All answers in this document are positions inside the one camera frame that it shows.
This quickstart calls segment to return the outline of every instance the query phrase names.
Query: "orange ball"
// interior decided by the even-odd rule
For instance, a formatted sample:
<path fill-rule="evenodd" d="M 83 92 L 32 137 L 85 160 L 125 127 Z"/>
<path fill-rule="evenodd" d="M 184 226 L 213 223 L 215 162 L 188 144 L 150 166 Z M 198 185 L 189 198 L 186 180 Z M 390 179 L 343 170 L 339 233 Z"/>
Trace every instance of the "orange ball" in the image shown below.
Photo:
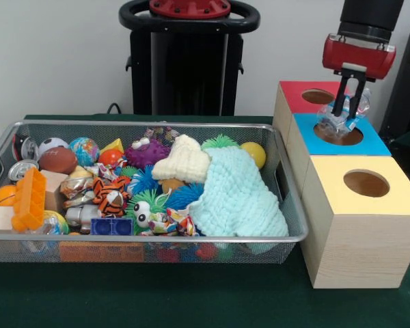
<path fill-rule="evenodd" d="M 120 157 L 123 156 L 123 153 L 116 149 L 105 150 L 98 158 L 98 162 L 102 163 L 104 166 L 110 165 L 115 166 Z"/>
<path fill-rule="evenodd" d="M 9 184 L 0 188 L 0 206 L 12 206 L 15 203 L 16 186 Z"/>

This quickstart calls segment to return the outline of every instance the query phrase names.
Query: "table surface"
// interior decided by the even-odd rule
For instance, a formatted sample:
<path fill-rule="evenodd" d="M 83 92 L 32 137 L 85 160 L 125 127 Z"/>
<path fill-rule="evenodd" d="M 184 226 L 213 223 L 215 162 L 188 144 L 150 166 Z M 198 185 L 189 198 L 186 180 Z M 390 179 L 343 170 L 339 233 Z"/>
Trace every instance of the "table surface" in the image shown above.
<path fill-rule="evenodd" d="M 271 118 L 259 117 L 93 115 L 76 119 L 271 123 Z M 0 327 L 112 324 L 410 327 L 410 267 L 399 289 L 313 290 L 299 246 L 282 265 L 0 263 Z"/>

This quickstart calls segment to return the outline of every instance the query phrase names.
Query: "black cable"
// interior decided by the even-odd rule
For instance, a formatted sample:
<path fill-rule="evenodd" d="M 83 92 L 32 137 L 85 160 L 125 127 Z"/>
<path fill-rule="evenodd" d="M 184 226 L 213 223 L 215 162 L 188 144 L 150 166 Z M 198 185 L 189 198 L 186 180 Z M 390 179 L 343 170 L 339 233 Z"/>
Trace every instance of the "black cable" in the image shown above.
<path fill-rule="evenodd" d="M 119 106 L 116 102 L 113 102 L 112 104 L 109 105 L 107 114 L 110 114 L 110 113 L 111 113 L 111 110 L 112 110 L 114 107 L 117 109 L 117 112 L 118 112 L 119 114 L 122 113 L 122 110 L 120 109 L 120 106 Z"/>

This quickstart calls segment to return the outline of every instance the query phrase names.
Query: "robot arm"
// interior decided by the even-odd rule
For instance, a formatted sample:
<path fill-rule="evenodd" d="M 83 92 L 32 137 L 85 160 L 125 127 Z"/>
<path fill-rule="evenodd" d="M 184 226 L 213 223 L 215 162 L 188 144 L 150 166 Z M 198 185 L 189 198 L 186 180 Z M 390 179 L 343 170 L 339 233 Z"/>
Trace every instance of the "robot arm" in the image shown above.
<path fill-rule="evenodd" d="M 389 45 L 404 0 L 345 0 L 337 34 L 325 41 L 323 66 L 342 76 L 333 114 L 340 116 L 349 79 L 359 84 L 350 101 L 354 118 L 366 81 L 384 79 L 396 56 Z"/>

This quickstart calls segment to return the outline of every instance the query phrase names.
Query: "metal basket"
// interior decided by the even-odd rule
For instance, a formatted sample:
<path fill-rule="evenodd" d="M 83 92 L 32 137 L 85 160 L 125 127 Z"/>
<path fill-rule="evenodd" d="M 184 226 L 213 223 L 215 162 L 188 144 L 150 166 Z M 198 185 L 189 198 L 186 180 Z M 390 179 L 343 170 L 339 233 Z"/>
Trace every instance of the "metal basket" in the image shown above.
<path fill-rule="evenodd" d="M 202 143 L 223 133 L 239 144 L 254 141 L 267 153 L 261 176 L 278 197 L 288 237 L 55 236 L 0 234 L 0 262 L 220 262 L 283 263 L 308 233 L 301 201 L 280 134 L 261 124 L 185 124 L 167 122 L 90 122 L 24 120 L 0 138 L 0 186 L 10 184 L 15 163 L 12 137 L 29 135 L 38 144 L 49 137 L 72 141 L 90 137 L 101 146 L 120 137 L 124 145 L 140 139 L 148 127 L 170 126 Z M 264 246 L 269 251 L 255 255 Z"/>

